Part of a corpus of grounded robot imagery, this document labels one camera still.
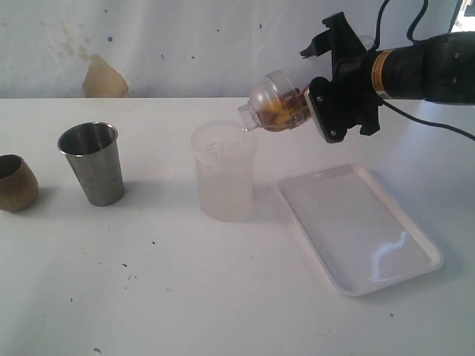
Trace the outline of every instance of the table surface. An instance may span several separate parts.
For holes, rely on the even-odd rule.
[[[193,130],[238,119],[244,99],[0,100],[0,153],[41,191],[0,213],[0,355],[474,355],[475,144],[381,109],[373,137],[328,145],[312,123],[256,132],[255,206],[216,222],[197,201]],[[472,107],[396,102],[475,132]],[[119,130],[126,195],[90,205],[59,135]],[[350,298],[298,243],[275,183],[364,166],[445,255],[439,271]]]

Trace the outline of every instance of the plastic tray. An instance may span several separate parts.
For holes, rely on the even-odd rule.
[[[363,168],[284,179],[281,197],[331,283],[356,297],[437,270],[439,249]]]

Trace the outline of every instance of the measuring cup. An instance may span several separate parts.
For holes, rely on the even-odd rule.
[[[191,138],[201,209],[225,222],[246,218],[252,209],[252,171],[258,142],[233,122],[210,122]]]

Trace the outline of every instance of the wooden bowl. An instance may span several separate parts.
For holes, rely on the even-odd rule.
[[[0,210],[20,211],[38,196],[38,181],[26,162],[15,154],[0,156]]]

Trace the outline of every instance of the wall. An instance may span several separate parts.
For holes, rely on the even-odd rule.
[[[0,12],[0,97],[84,96],[90,56],[126,80],[128,96],[246,96],[298,65],[299,51],[344,11],[374,35],[382,0],[21,0]],[[393,0],[382,47],[407,44],[421,1]],[[448,31],[456,0],[431,0],[418,38]]]

